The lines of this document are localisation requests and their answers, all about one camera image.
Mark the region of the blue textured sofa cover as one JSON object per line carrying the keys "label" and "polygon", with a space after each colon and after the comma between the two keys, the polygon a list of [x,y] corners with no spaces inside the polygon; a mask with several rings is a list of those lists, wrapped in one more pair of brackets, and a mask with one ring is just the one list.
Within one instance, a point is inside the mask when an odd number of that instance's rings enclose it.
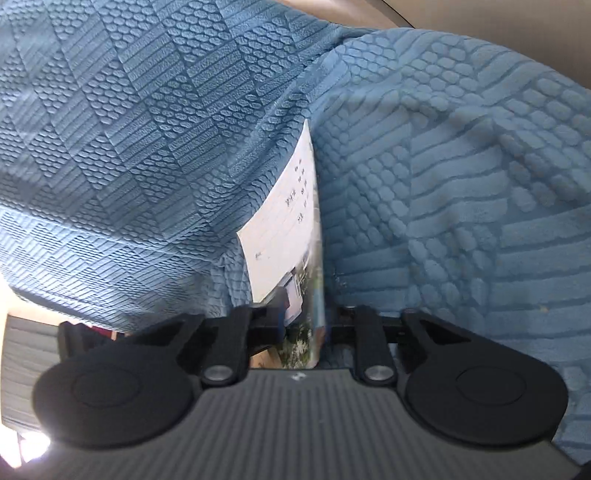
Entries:
{"label": "blue textured sofa cover", "polygon": [[249,301],[238,230],[311,128],[335,301],[556,368],[590,458],[590,92],[480,39],[274,1],[1,5],[1,275],[99,324]]}

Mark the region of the photo cover notebook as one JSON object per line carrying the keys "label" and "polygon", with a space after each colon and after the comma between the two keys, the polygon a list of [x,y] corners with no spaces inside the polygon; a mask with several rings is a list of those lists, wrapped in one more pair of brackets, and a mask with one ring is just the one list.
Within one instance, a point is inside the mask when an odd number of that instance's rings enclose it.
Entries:
{"label": "photo cover notebook", "polygon": [[283,299],[281,364],[318,365],[325,340],[325,286],[318,181],[310,123],[263,204],[238,230],[252,300]]}

